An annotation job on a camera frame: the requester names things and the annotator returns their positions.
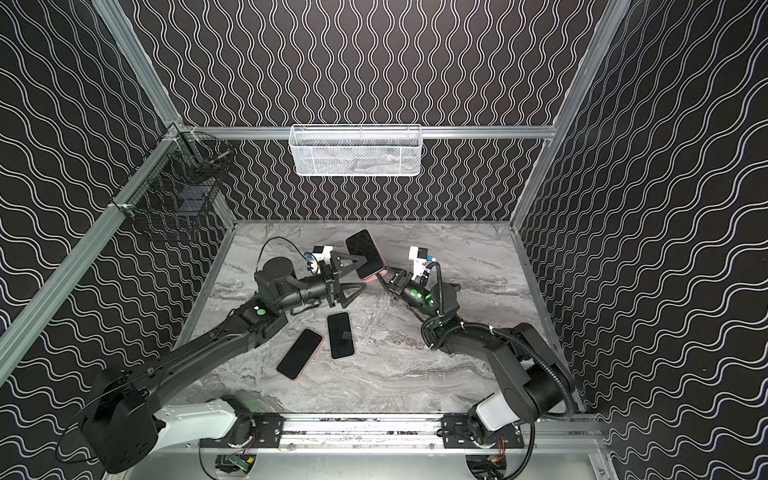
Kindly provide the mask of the black smartphone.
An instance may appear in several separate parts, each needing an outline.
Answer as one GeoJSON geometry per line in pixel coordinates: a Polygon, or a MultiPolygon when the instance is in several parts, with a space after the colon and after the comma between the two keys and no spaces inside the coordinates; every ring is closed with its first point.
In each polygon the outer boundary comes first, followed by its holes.
{"type": "Polygon", "coordinates": [[[345,239],[345,245],[349,254],[365,256],[368,262],[356,272],[361,277],[371,275],[385,268],[385,262],[367,229],[360,230],[345,239]]]}

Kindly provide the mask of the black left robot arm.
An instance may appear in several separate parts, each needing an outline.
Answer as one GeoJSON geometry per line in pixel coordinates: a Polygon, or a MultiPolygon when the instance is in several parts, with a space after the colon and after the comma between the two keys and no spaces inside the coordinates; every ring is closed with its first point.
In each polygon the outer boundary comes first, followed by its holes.
{"type": "Polygon", "coordinates": [[[159,446],[168,422],[160,417],[169,399],[203,374],[273,338],[288,314],[322,302],[347,307],[343,277],[365,257],[336,250],[317,263],[318,271],[297,278],[286,257],[268,260],[257,270],[257,292],[208,332],[165,356],[127,369],[108,367],[94,378],[78,429],[109,474],[128,470],[159,446]]]}

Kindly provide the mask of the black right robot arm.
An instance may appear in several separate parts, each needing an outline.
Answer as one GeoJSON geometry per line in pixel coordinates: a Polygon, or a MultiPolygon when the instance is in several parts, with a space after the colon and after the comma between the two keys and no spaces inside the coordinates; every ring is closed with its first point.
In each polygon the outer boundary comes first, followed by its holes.
{"type": "Polygon", "coordinates": [[[437,276],[431,287],[421,277],[397,269],[376,276],[395,299],[404,302],[421,322],[429,349],[466,355],[489,365],[498,391],[467,413],[468,438],[489,445],[503,429],[541,418],[568,419],[577,413],[573,379],[563,362],[529,323],[513,328],[473,322],[459,314],[461,286],[437,276]]]}

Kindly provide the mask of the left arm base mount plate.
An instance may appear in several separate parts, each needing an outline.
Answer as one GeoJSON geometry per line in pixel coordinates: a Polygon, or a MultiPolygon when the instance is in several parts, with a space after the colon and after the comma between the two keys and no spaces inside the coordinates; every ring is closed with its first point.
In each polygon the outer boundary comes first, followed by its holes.
{"type": "Polygon", "coordinates": [[[219,439],[202,439],[208,449],[276,448],[279,446],[285,418],[279,414],[253,414],[239,417],[233,427],[219,439]]]}

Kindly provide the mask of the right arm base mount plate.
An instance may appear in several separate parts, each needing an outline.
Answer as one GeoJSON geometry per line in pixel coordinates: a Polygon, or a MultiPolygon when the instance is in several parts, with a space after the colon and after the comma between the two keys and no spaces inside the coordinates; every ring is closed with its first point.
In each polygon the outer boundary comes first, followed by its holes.
{"type": "Polygon", "coordinates": [[[520,428],[515,424],[490,431],[479,419],[466,414],[446,414],[436,434],[447,449],[522,449],[525,445],[520,428]]]}

